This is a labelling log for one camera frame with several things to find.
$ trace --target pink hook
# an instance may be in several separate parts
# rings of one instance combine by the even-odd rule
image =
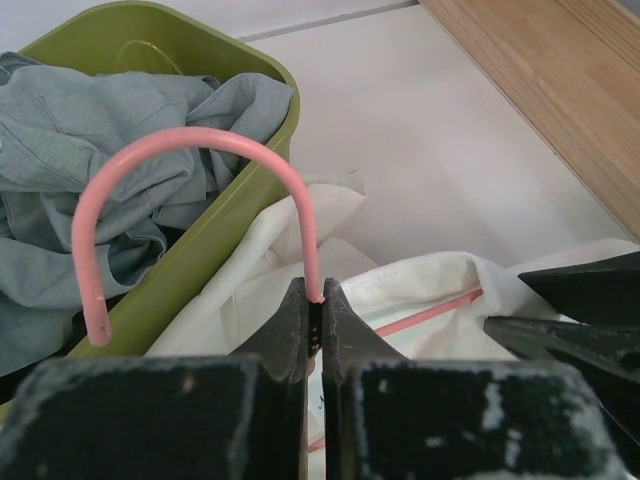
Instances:
[[[313,303],[324,301],[318,283],[316,225],[311,196],[295,170],[277,153],[235,133],[204,127],[172,128],[141,138],[118,152],[91,179],[78,202],[71,227],[71,244],[87,335],[92,345],[106,345],[111,339],[95,249],[100,210],[113,188],[136,166],[154,155],[187,147],[235,153],[264,165],[282,181],[293,197],[300,218],[307,297]]]

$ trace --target green laundry basket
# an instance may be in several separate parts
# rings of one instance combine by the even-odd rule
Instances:
[[[285,121],[267,144],[288,159],[300,111],[293,77],[272,58],[170,8],[146,1],[108,3],[72,18],[22,53],[92,75],[142,70],[225,81],[242,72],[263,73],[295,89]],[[269,171],[249,164],[111,310],[111,342],[96,348],[85,338],[69,355],[143,355],[225,262],[256,215],[283,193]],[[0,406],[0,421],[7,406]]]

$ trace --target wooden plank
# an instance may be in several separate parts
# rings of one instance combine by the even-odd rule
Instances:
[[[640,23],[614,0],[422,0],[640,237]]]

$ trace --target gray garment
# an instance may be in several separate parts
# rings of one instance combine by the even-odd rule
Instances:
[[[116,152],[179,126],[266,143],[292,89],[260,74],[130,72],[90,77],[0,56],[0,376],[59,350],[81,310],[71,251],[79,194]],[[160,227],[186,229],[243,167],[237,156],[182,149],[147,160],[113,191],[97,228],[107,297],[133,288],[165,253]]]

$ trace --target white cloth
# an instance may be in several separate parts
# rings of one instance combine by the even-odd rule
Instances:
[[[517,278],[518,273],[638,250],[628,242],[607,240],[511,269],[464,252],[434,253],[376,268],[355,248],[330,237],[364,200],[356,179],[353,175],[334,178],[333,185],[312,185],[310,192],[319,226],[321,278],[339,279],[353,310],[364,321],[379,328],[478,287],[484,291],[469,305],[386,337],[409,358],[513,359],[482,331],[486,317],[571,321],[554,312]],[[245,341],[277,310],[292,278],[302,275],[298,228],[290,198],[262,212],[229,261],[147,355],[221,355]],[[316,365],[309,377],[309,444],[324,435],[321,353]],[[325,478],[321,450],[309,455],[309,478]]]

